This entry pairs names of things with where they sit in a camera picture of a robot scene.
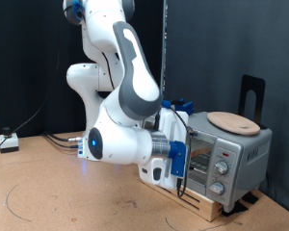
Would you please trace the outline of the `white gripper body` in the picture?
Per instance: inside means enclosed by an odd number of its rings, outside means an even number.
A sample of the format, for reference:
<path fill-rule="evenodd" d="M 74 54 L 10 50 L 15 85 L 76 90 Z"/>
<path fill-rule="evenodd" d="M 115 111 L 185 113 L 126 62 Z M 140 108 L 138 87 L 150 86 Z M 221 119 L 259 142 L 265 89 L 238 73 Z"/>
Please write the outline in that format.
<path fill-rule="evenodd" d="M 177 180 L 182 180 L 188 148 L 185 144 L 189 116 L 185 112 L 174 112 L 162 108 L 158 129 L 151 131 L 151 157 L 144 165 L 139 165 L 140 178 L 155 186 L 175 190 Z"/>

